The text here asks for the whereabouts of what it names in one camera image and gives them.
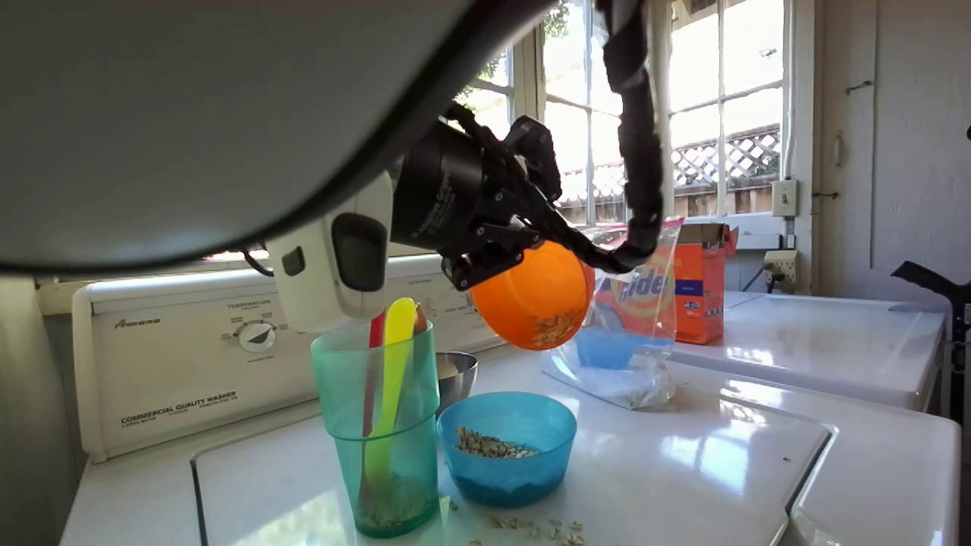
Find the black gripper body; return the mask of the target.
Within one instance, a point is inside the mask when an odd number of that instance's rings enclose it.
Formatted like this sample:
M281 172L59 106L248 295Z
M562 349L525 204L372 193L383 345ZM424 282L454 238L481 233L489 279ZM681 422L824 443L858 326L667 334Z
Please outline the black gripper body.
M467 290L509 265L546 233L562 193L554 133L522 114L497 138L454 103L393 169L393 238L434 247L446 279Z

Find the robot arm white silver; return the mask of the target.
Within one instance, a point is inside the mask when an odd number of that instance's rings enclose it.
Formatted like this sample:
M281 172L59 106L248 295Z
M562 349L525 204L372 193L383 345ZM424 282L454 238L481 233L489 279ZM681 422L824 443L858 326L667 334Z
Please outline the robot arm white silver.
M555 0L0 0L0 268L157 268L359 193Z

